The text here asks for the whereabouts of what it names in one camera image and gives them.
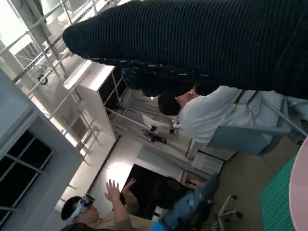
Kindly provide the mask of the black knitted gloved right hand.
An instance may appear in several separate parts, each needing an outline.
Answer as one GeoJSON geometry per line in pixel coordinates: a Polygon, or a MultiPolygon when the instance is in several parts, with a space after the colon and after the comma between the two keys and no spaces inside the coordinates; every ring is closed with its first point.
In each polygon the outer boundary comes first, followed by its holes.
{"type": "Polygon", "coordinates": [[[193,83],[308,97],[305,0],[132,0],[69,26],[63,41],[148,95],[193,83]]]}

